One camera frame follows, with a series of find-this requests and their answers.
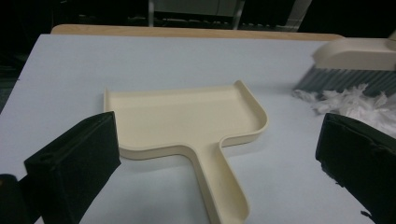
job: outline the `brush handle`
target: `brush handle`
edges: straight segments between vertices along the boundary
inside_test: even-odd
[[[370,71],[396,70],[396,34],[390,38],[343,38],[313,55],[316,68]]]

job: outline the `hand broom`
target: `hand broom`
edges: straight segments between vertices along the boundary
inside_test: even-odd
[[[342,38],[320,47],[295,90],[343,91],[368,84],[367,96],[396,92],[396,31],[389,38]]]

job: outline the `cream dustpan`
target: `cream dustpan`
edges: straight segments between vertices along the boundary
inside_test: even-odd
[[[190,90],[106,91],[105,111],[116,114],[121,156],[186,156],[211,223],[244,223],[248,202],[221,149],[256,139],[267,116],[242,81]]]

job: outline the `floor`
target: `floor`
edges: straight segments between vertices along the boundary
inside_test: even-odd
[[[80,17],[79,21],[81,24],[96,24],[95,18]],[[147,26],[148,21],[144,18],[132,18],[126,23],[128,26]],[[284,26],[284,27],[268,27],[262,25],[253,24],[241,24],[238,29],[240,30],[253,30],[253,31],[280,31],[280,32],[296,32],[298,27],[296,25]],[[224,29],[230,30],[232,26],[228,22],[220,21],[183,21],[183,20],[169,20],[169,19],[155,19],[155,27],[179,27],[179,28],[201,28],[201,29]],[[7,66],[1,65],[0,60],[0,113],[3,111],[4,106],[7,103],[7,99],[12,92],[16,80],[18,79],[19,73],[9,73]]]

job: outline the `paper debris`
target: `paper debris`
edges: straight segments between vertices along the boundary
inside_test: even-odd
[[[311,103],[319,114],[331,112],[357,119],[396,138],[396,104],[390,103],[383,92],[376,97],[365,96],[366,88],[367,84],[360,84],[343,92],[324,91],[320,99],[316,92],[296,90],[292,95]]]

